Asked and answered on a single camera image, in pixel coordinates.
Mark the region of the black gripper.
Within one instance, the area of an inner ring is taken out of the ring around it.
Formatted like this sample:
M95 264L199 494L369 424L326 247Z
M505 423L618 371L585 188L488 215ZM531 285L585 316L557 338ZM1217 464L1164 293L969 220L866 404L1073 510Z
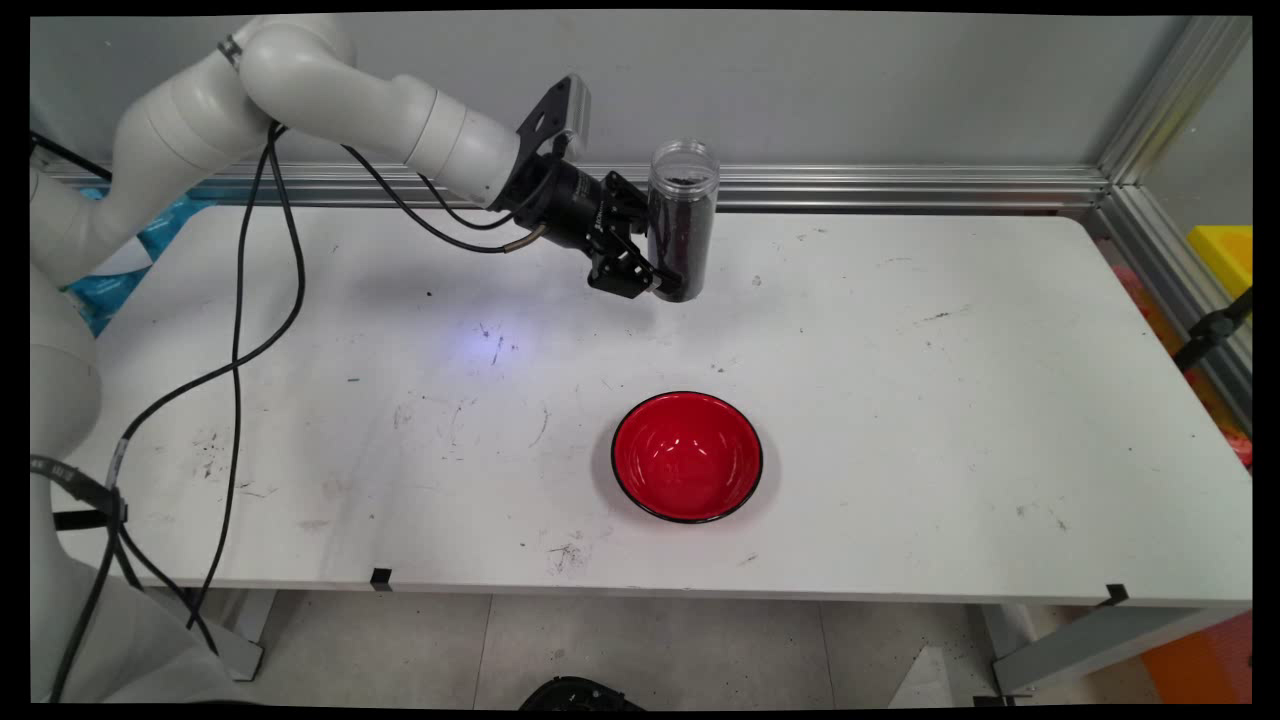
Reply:
M593 290L625 299L645 292L664 301L691 297L689 270L677 260L675 237L649 238L653 263L621 236L646 236L650 213L646 195L617 170L600 183L554 152L530 155L516 161L492 208L511 214L527 232L502 246L502 252L549 240L589 256L588 286Z

